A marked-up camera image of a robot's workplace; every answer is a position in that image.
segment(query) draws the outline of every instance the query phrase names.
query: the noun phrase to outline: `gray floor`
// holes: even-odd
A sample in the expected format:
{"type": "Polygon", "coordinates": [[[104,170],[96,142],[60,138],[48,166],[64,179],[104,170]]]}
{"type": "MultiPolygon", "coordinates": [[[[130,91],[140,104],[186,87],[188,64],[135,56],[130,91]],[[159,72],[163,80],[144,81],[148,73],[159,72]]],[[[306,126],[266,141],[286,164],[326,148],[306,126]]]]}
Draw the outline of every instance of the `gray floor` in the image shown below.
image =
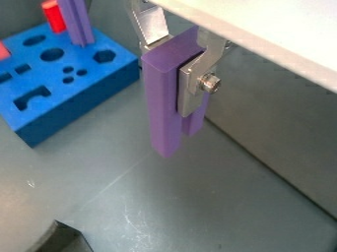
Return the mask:
{"type": "Polygon", "coordinates": [[[95,252],[331,252],[337,224],[206,123],[170,159],[148,144],[139,83],[29,149],[0,121],[0,251],[52,220],[95,252]]]}

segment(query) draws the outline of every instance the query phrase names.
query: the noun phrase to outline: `purple peg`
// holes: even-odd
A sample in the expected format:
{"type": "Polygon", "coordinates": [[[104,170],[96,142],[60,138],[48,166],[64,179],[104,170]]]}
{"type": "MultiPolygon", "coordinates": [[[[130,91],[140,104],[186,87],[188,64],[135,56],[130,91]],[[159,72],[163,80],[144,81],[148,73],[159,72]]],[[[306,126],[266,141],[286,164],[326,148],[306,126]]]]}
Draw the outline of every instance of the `purple peg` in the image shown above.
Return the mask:
{"type": "Polygon", "coordinates": [[[204,93],[203,104],[199,106],[195,112],[183,119],[183,133],[190,137],[194,136],[195,133],[203,128],[208,99],[210,94],[204,93]]]}
{"type": "Polygon", "coordinates": [[[57,0],[60,13],[73,44],[95,42],[84,0],[57,0]]]}
{"type": "Polygon", "coordinates": [[[179,148],[182,132],[191,136],[203,126],[207,94],[203,105],[187,118],[176,110],[178,70],[203,52],[196,38],[198,27],[192,27],[142,56],[151,145],[166,158],[179,148]]]}

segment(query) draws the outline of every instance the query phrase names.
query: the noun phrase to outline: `scratch on floor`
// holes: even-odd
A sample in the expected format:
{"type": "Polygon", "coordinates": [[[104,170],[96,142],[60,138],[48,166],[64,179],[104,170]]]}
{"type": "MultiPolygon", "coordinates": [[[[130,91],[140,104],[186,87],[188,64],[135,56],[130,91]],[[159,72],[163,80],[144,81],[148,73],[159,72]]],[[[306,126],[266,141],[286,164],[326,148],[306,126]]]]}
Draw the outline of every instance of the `scratch on floor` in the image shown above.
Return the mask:
{"type": "Polygon", "coordinates": [[[150,154],[152,154],[152,151],[150,151],[143,157],[142,159],[138,160],[138,162],[130,167],[130,169],[127,169],[121,175],[119,175],[113,181],[105,186],[105,188],[103,188],[103,190],[91,198],[89,201],[87,201],[83,205],[83,207],[80,208],[80,211],[100,197],[101,194],[104,194],[104,192],[116,184],[119,183],[119,181],[132,172],[132,170],[138,167],[138,165],[148,158],[150,154]]]}
{"type": "Polygon", "coordinates": [[[32,188],[36,188],[36,182],[33,179],[27,180],[27,183],[32,188]]]}

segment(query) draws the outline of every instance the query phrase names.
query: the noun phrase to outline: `metal bracket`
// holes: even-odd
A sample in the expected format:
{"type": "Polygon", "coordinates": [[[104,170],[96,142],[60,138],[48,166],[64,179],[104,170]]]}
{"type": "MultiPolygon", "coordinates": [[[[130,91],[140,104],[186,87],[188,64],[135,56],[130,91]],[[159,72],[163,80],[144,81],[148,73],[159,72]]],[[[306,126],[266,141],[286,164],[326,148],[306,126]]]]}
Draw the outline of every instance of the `metal bracket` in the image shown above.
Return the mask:
{"type": "Polygon", "coordinates": [[[163,9],[147,0],[126,0],[126,9],[139,38],[139,47],[144,53],[172,37],[163,9]]]}
{"type": "Polygon", "coordinates": [[[204,53],[179,70],[178,111],[187,117],[202,105],[204,92],[214,94],[220,79],[214,75],[215,64],[228,51],[231,42],[199,27],[198,44],[204,53]]]}
{"type": "MultiPolygon", "coordinates": [[[[163,9],[147,0],[126,0],[126,8],[140,40],[142,53],[172,38],[168,33],[163,9]]],[[[231,42],[199,27],[198,44],[204,53],[179,69],[178,111],[187,117],[202,105],[204,92],[215,93],[220,79],[214,75],[216,61],[231,42]]]]}

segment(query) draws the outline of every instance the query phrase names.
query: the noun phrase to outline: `bolt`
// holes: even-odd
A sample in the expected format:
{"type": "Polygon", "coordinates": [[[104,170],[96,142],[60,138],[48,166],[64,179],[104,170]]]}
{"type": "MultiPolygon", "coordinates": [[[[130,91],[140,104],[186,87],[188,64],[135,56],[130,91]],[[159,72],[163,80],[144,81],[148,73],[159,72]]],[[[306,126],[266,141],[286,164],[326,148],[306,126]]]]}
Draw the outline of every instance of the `bolt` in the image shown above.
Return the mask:
{"type": "Polygon", "coordinates": [[[214,73],[207,73],[200,77],[200,89],[210,94],[214,94],[220,86],[220,79],[214,73]]]}

